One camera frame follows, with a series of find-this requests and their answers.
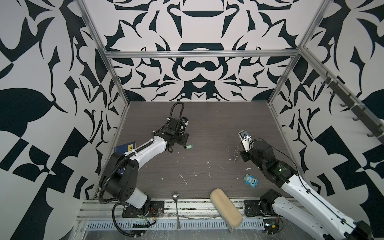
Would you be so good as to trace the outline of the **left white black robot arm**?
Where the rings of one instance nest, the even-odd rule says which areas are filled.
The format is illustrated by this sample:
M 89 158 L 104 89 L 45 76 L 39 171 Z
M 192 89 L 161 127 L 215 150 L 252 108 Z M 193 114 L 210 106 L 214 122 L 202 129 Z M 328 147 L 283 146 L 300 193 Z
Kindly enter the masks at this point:
M 136 209 L 146 206 L 150 197 L 137 187 L 139 170 L 157 155 L 172 152 L 174 144 L 185 146 L 188 119 L 171 118 L 165 128 L 138 148 L 125 153 L 113 153 L 99 181 L 99 203 L 118 201 Z

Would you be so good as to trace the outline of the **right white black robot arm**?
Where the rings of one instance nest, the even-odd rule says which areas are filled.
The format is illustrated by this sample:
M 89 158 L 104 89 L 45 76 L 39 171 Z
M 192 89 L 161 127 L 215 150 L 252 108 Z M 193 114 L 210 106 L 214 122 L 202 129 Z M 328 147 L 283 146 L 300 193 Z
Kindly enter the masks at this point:
M 241 143 L 243 161 L 251 161 L 267 180 L 304 207 L 300 209 L 277 191 L 269 190 L 260 198 L 264 213 L 289 220 L 316 240 L 373 239 L 370 225 L 356 222 L 326 201 L 301 178 L 296 166 L 278 160 L 274 148 L 266 141 L 246 135 L 241 137 Z

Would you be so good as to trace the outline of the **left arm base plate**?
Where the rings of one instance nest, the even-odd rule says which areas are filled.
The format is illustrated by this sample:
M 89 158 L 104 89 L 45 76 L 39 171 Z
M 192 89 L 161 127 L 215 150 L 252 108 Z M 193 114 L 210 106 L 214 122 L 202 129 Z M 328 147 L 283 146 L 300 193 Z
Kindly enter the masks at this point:
M 136 218 L 141 215 L 145 217 L 156 217 L 164 213 L 165 202 L 164 201 L 147 201 L 142 208 L 138 209 L 132 205 L 124 207 L 123 218 Z

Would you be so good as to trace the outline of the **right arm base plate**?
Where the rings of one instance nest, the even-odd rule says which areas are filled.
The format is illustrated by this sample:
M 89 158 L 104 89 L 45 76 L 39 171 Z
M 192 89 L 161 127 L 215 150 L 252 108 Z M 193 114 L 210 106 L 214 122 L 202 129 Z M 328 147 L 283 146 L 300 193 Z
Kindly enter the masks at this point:
M 266 200 L 245 200 L 244 213 L 247 217 L 279 217 L 274 210 L 272 203 Z

